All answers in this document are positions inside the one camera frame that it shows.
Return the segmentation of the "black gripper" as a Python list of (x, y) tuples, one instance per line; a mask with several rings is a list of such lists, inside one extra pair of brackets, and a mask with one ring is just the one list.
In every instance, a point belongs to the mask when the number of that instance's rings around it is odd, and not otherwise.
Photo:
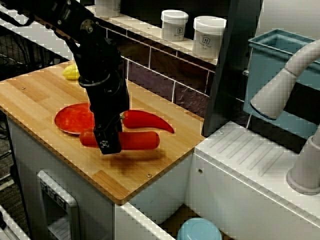
[(122, 124), (117, 121), (120, 114), (130, 108), (128, 88), (123, 75), (111, 73), (98, 82), (79, 77), (78, 82), (86, 89), (89, 98), (89, 109), (94, 117), (94, 137), (101, 153), (120, 153), (122, 147), (119, 132), (122, 132)]

